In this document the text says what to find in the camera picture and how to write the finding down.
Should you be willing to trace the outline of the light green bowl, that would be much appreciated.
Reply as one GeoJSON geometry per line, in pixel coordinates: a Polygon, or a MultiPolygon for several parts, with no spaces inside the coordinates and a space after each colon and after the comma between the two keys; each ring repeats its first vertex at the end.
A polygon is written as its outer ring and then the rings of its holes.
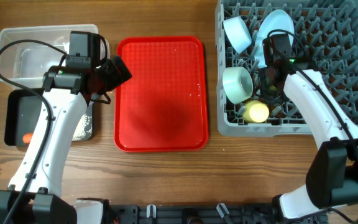
{"type": "Polygon", "coordinates": [[[248,100],[253,94],[253,81],[244,67],[228,67],[223,71],[223,88],[233,104],[248,100]]]}

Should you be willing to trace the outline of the yellow plastic cup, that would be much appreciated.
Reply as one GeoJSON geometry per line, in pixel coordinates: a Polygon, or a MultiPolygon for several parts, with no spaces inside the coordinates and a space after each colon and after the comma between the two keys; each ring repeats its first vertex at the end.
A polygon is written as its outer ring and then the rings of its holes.
{"type": "Polygon", "coordinates": [[[263,123],[270,115],[268,106],[258,100],[248,101],[244,109],[242,118],[248,123],[263,123]]]}

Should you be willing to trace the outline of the light blue plate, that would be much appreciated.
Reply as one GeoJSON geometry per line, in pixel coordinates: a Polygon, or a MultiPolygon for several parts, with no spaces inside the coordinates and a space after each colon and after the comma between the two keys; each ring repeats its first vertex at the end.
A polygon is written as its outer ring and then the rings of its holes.
{"type": "Polygon", "coordinates": [[[264,57],[264,48],[263,48],[263,40],[267,38],[267,34],[275,29],[286,30],[294,34],[294,25],[292,18],[283,10],[277,9],[272,11],[263,21],[260,26],[257,38],[255,41],[255,46],[257,47],[257,51],[254,55],[254,59],[258,60],[258,68],[267,67],[265,63],[264,57]]]}

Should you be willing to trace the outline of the light blue bowl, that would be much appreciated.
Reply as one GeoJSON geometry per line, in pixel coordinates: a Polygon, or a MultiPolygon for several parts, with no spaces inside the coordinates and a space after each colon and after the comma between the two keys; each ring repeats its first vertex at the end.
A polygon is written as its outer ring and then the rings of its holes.
{"type": "Polygon", "coordinates": [[[234,50],[241,54],[252,43],[250,32],[240,16],[226,19],[223,27],[234,50]]]}

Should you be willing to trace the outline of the white rice grains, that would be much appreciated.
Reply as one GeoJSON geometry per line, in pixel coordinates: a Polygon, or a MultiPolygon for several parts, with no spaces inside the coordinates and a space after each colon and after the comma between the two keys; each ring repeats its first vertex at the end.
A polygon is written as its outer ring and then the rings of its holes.
{"type": "Polygon", "coordinates": [[[84,114],[73,135],[72,140],[73,141],[86,141],[91,138],[93,133],[93,119],[92,116],[88,116],[87,114],[84,114]]]}

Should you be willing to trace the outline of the orange carrot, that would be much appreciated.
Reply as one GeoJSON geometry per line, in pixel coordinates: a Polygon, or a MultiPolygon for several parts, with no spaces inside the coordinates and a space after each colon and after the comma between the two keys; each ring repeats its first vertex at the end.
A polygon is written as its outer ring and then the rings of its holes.
{"type": "Polygon", "coordinates": [[[23,143],[24,144],[30,144],[30,142],[32,140],[32,136],[33,136],[33,133],[24,134],[23,137],[22,137],[23,143]]]}

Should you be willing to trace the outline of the white plastic spoon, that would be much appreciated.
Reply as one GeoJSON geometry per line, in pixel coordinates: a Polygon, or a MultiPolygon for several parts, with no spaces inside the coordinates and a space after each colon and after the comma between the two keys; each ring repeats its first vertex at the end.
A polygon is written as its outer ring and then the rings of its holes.
{"type": "Polygon", "coordinates": [[[274,92],[277,92],[277,91],[278,91],[278,88],[277,88],[275,85],[270,85],[268,89],[269,89],[270,91],[274,91],[274,92]]]}

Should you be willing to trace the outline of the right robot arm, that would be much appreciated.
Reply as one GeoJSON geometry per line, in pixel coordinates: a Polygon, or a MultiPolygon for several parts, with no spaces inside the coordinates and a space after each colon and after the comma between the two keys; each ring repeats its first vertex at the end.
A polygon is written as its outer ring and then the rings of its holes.
{"type": "Polygon", "coordinates": [[[305,184],[274,198],[280,221],[294,223],[357,204],[358,126],[330,94],[320,72],[292,66],[283,92],[309,126],[318,152],[305,184]]]}

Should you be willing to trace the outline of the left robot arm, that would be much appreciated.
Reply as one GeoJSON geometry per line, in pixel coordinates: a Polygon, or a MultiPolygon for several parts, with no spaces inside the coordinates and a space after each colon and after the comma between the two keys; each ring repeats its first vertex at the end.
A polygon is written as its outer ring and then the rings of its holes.
{"type": "Polygon", "coordinates": [[[93,68],[87,58],[72,57],[66,67],[44,75],[42,107],[27,152],[6,190],[0,190],[0,223],[109,223],[109,202],[61,198],[68,151],[77,124],[93,94],[103,95],[131,78],[119,56],[93,68]]]}

